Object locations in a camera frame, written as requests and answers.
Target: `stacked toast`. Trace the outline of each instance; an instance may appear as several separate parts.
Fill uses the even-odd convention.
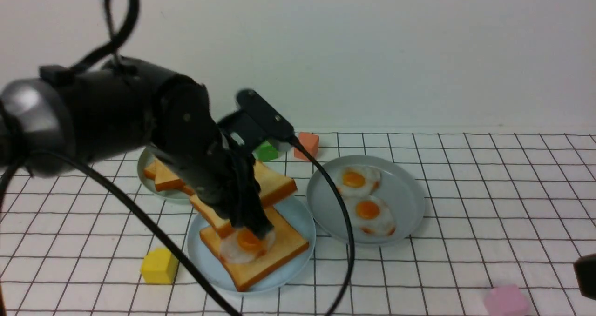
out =
[[[292,178],[277,173],[262,162],[255,164],[255,179],[259,182],[261,191],[259,197],[265,214],[274,225],[272,243],[266,250],[255,252],[251,244],[241,240],[241,236],[251,235],[250,240],[257,241],[254,235],[246,229],[235,229],[228,219],[222,219],[215,211],[204,204],[192,191],[172,172],[164,170],[165,166],[157,159],[145,169],[145,176],[155,180],[156,189],[177,189],[190,196],[193,207],[200,212],[209,226],[200,231],[201,240],[209,248],[230,275],[238,291],[247,291],[257,282],[291,261],[300,253],[308,250],[309,242],[298,233],[277,212],[274,205],[286,197],[291,196],[296,190],[296,182]],[[244,253],[252,255],[249,260],[231,261],[227,254]]]

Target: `egg yolk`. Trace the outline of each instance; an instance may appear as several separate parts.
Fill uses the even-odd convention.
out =
[[[381,208],[373,201],[362,201],[356,204],[356,214],[364,219],[373,219],[381,214]]]
[[[347,185],[348,187],[352,187],[352,188],[360,188],[360,187],[364,186],[364,184],[366,183],[366,179],[364,178],[364,176],[361,176],[360,174],[358,174],[356,172],[344,173],[344,175],[341,178],[342,178],[343,184]]]
[[[249,252],[258,252],[263,248],[263,242],[247,229],[242,229],[238,233],[237,240],[238,245]]]

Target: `green block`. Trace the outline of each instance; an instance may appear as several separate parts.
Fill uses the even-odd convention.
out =
[[[277,152],[275,147],[273,147],[268,141],[264,141],[262,144],[260,144],[255,152],[257,154],[257,159],[260,161],[271,161],[279,157],[279,152]]]

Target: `egg white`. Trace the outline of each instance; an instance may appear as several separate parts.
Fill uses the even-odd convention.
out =
[[[239,230],[234,231],[234,233],[222,239],[219,243],[219,256],[227,263],[247,263],[255,260],[258,256],[258,252],[249,252],[240,247],[237,239],[238,233]],[[267,234],[267,236],[265,236],[264,251],[268,252],[271,250],[274,242],[275,231],[272,230]]]
[[[370,200],[379,207],[379,215],[373,219],[365,219],[356,213],[356,206],[362,201]],[[352,227],[360,229],[366,234],[376,236],[390,236],[394,233],[396,225],[395,219],[389,210],[387,203],[378,197],[368,195],[365,197],[352,197],[344,199],[345,207],[347,208]]]
[[[364,177],[364,185],[359,188],[343,184],[343,175],[356,172]],[[342,197],[364,197],[373,192],[375,184],[381,180],[381,171],[369,166],[349,166],[342,168],[337,174],[336,185]]]

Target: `yellow block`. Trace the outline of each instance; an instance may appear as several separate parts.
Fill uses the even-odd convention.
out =
[[[141,265],[141,275],[147,284],[174,284],[178,259],[166,248],[149,252]]]

